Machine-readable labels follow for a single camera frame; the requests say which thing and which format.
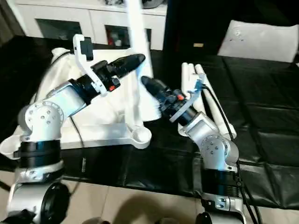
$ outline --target black tablecloth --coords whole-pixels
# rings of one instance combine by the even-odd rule
[[[0,49],[0,141],[17,126],[17,114],[34,94],[52,58],[51,49],[68,41],[15,37]],[[107,48],[95,45],[95,49]],[[242,176],[260,206],[299,209],[299,69],[264,60],[167,54],[151,51],[154,76],[172,88],[181,83],[181,63],[200,63],[237,131]],[[146,122],[149,147],[85,149],[84,181],[193,196],[201,189],[198,149],[177,126],[160,119]],[[81,151],[62,150],[66,178],[80,175]],[[15,161],[0,156],[0,168]]]

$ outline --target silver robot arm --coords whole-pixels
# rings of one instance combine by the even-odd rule
[[[64,172],[59,141],[62,124],[88,106],[94,97],[105,96],[119,87],[118,78],[136,69],[145,59],[144,55],[135,54],[88,67],[86,61],[93,59],[90,39],[75,35],[73,42],[78,67],[85,75],[68,80],[19,113],[24,134],[15,157],[20,158],[20,163],[3,223],[58,224],[64,220],[70,193],[60,182]]]
[[[198,146],[203,162],[201,203],[205,208],[197,224],[246,224],[243,199],[239,196],[239,151],[235,143],[221,136],[216,124],[192,103],[200,94],[186,100],[181,90],[171,90],[159,80],[142,77],[146,89],[160,102],[162,114],[178,122]]]

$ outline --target cabinet door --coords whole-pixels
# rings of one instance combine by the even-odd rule
[[[127,13],[90,10],[90,15],[96,43],[128,47]],[[163,49],[165,18],[159,15],[143,15],[151,49]]]
[[[74,34],[83,34],[94,41],[87,9],[33,5],[18,5],[18,8],[29,36],[72,40]]]

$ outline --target tile floor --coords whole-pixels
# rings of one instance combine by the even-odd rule
[[[12,184],[13,173],[0,171],[0,180]],[[75,182],[64,181],[69,189]],[[0,220],[5,217],[8,193],[0,189]],[[162,217],[173,217],[181,224],[194,224],[203,211],[193,198],[82,183],[71,199],[63,224],[82,224],[102,217],[113,224],[153,224]],[[299,211],[260,208],[264,224],[298,224]],[[252,224],[246,211],[247,223]]]

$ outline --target cable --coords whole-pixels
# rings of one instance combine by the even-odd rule
[[[253,198],[252,194],[250,193],[248,187],[247,187],[245,184],[244,184],[244,188],[245,188],[245,191],[246,191],[248,197],[250,198],[250,200],[251,200],[251,201],[254,201],[254,198]],[[257,207],[255,204],[253,205],[253,208],[254,208],[254,210],[255,210],[255,212],[256,212],[256,216],[257,216],[257,221],[258,221],[258,223],[259,223],[259,224],[262,224],[263,221],[262,221],[262,216],[261,216],[260,210],[258,209],[258,207]]]
[[[210,95],[211,95],[213,101],[216,103],[216,105],[217,105],[217,107],[218,107],[218,110],[220,111],[220,114],[221,114],[221,116],[222,116],[222,118],[223,118],[223,120],[224,120],[225,126],[226,126],[226,128],[228,129],[228,134],[229,134],[229,136],[230,136],[230,139],[231,139],[232,142],[234,142],[233,134],[232,134],[232,132],[231,132],[231,130],[230,130],[230,127],[229,127],[229,125],[228,125],[228,121],[227,121],[226,118],[225,118],[224,112],[223,112],[223,110],[222,110],[220,104],[218,103],[216,97],[214,96],[214,94],[212,93],[212,91],[210,90],[210,88],[208,88],[205,84],[203,84],[202,86],[203,86],[203,89],[208,90],[208,92],[210,93]],[[238,161],[237,161],[236,164],[237,164],[237,169],[238,169],[238,177],[239,177],[239,181],[242,182],[242,179],[241,179],[241,169],[240,169],[239,159],[238,159]],[[246,208],[247,208],[247,210],[248,210],[248,212],[249,212],[249,214],[250,214],[250,217],[251,217],[252,221],[254,222],[254,224],[263,224],[262,217],[261,217],[261,213],[260,213],[258,207],[254,204],[254,198],[253,198],[253,196],[252,196],[251,193],[249,192],[249,190],[248,190],[246,184],[243,183],[243,185],[244,185],[244,188],[245,188],[245,190],[246,190],[246,193],[247,193],[249,199],[251,200],[251,202],[252,202],[252,204],[253,204],[254,210],[255,210],[255,212],[256,212],[257,220],[256,220],[256,217],[255,217],[254,214],[253,214],[253,211],[252,211],[251,207],[249,206],[249,204],[248,204],[248,202],[247,202],[246,195],[245,195],[245,192],[244,192],[244,188],[243,188],[242,186],[240,186],[239,188],[240,188],[240,192],[241,192],[241,195],[242,195],[244,204],[246,205]]]
[[[77,191],[77,189],[78,189],[78,187],[79,187],[79,185],[80,185],[80,183],[81,183],[81,181],[82,181],[82,178],[83,178],[83,175],[84,175],[84,173],[85,173],[85,164],[86,164],[86,158],[85,158],[85,155],[84,155],[84,143],[83,143],[83,139],[82,139],[82,136],[81,136],[81,134],[80,134],[80,132],[79,132],[79,130],[78,130],[78,127],[77,127],[77,125],[75,124],[75,121],[73,120],[73,117],[72,116],[70,116],[70,119],[71,119],[71,123],[73,124],[73,126],[74,126],[74,128],[76,129],[76,131],[77,131],[77,133],[78,133],[78,135],[79,135],[79,138],[80,138],[80,142],[81,142],[81,147],[82,147],[82,151],[81,151],[81,157],[82,157],[82,167],[81,167],[81,175],[80,175],[80,177],[79,177],[79,180],[77,180],[77,183],[76,183],[76,185],[75,185],[75,187],[74,187],[74,189],[73,189],[73,191],[71,192],[71,196],[73,195],[73,194],[75,194],[76,193],[76,191]]]
[[[8,191],[8,192],[10,191],[10,186],[2,181],[0,181],[0,188],[2,188],[5,191]]]
[[[40,88],[41,88],[41,86],[42,86],[42,83],[43,83],[43,80],[44,80],[44,78],[45,78],[45,76],[46,76],[46,74],[50,71],[50,69],[62,58],[62,57],[64,57],[65,55],[68,55],[68,54],[70,54],[71,52],[70,51],[66,51],[66,52],[64,52],[64,53],[62,53],[61,55],[59,55],[48,67],[47,67],[47,69],[46,69],[46,71],[43,73],[43,75],[42,75],[42,80],[41,80],[41,82],[40,82],[40,84],[39,84],[39,86],[38,86],[38,88],[37,88],[37,91],[36,91],[36,96],[34,97],[34,103],[37,101],[37,99],[38,99],[38,94],[39,94],[39,92],[40,92]]]

